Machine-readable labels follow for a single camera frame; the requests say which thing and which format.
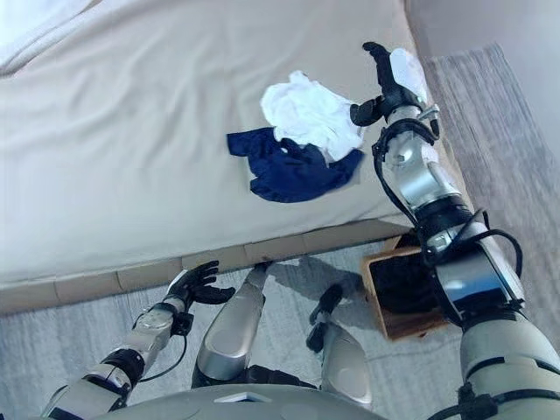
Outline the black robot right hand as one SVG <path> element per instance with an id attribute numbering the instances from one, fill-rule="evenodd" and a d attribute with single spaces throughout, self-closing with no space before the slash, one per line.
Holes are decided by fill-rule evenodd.
<path id="1" fill-rule="evenodd" d="M 382 117 L 388 122 L 389 116 L 401 107 L 413 107 L 422 111 L 424 106 L 417 95 L 396 82 L 390 64 L 389 51 L 373 41 L 365 42 L 362 49 L 374 58 L 381 94 L 361 105 L 352 104 L 349 110 L 352 123 L 359 127 L 367 127 Z"/>

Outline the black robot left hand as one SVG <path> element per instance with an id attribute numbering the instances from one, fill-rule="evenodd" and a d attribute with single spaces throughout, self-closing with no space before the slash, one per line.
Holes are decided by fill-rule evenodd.
<path id="1" fill-rule="evenodd" d="M 170 283 L 165 298 L 180 299 L 185 308 L 192 303 L 203 305 L 225 304 L 234 294 L 235 288 L 214 287 L 220 262 L 205 262 L 193 269 L 181 271 Z"/>

